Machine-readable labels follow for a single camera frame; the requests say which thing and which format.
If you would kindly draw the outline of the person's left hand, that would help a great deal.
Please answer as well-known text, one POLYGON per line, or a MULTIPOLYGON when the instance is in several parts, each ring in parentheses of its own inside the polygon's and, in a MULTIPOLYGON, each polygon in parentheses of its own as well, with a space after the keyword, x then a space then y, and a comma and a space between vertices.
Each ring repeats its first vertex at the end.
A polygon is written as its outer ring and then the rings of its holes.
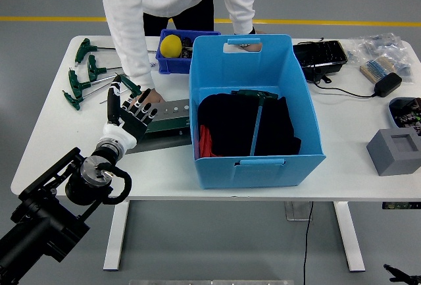
MULTIPOLYGON (((265 34, 266 32, 263 32, 261 30, 255 30, 253 29, 250 34, 265 34)), ((244 49, 246 51, 260 51, 262 49, 262 43, 242 43, 238 45, 241 49, 244 49)))

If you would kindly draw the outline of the robot right hand black fingers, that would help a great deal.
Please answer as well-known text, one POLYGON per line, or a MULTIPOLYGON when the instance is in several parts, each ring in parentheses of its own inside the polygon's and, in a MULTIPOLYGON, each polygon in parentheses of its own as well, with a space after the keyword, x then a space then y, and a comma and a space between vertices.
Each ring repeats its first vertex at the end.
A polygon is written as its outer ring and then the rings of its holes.
POLYGON ((407 273, 388 264, 384 264, 383 268, 392 275, 389 279, 390 282, 403 282, 405 284, 412 285, 420 284, 420 275, 408 275, 407 273))

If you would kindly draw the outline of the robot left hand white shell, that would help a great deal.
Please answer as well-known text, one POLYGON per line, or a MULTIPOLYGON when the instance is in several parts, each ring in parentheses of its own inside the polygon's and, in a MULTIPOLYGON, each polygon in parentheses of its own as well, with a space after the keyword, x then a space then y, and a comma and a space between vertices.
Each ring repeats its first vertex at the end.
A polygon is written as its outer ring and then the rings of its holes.
POLYGON ((152 108, 152 103, 142 103, 138 99, 133 106, 133 99, 142 94, 140 86, 135 85, 127 77, 117 74, 107 92, 107 124, 106 127, 115 127, 136 139, 139 143, 144 137, 148 126, 156 117, 158 110, 152 108), (123 103, 120 101, 120 87, 126 86, 131 94, 123 103))

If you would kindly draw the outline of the person's right hand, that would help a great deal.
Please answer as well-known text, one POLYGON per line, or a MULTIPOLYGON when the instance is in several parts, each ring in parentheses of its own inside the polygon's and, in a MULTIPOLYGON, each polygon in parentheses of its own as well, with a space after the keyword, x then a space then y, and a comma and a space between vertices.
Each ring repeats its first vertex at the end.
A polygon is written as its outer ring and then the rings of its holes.
POLYGON ((142 92, 141 95, 133 99, 130 103, 130 106, 133 106, 138 99, 143 98, 142 103, 161 103, 164 102, 164 98, 160 93, 156 91, 156 89, 146 89, 142 92))

